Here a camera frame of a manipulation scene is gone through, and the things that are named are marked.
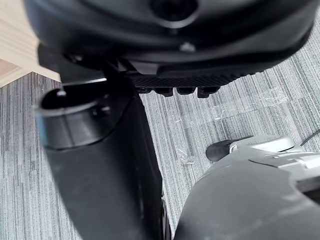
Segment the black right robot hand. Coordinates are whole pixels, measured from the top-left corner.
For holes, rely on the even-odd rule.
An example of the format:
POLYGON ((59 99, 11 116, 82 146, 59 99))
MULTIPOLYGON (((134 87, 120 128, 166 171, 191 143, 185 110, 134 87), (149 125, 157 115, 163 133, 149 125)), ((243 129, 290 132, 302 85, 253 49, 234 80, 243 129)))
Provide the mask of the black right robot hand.
POLYGON ((140 94, 262 72, 310 37, 317 0, 26 0, 39 64, 62 87, 36 106, 42 145, 84 240, 317 240, 320 155, 289 136, 211 144, 171 233, 140 94))

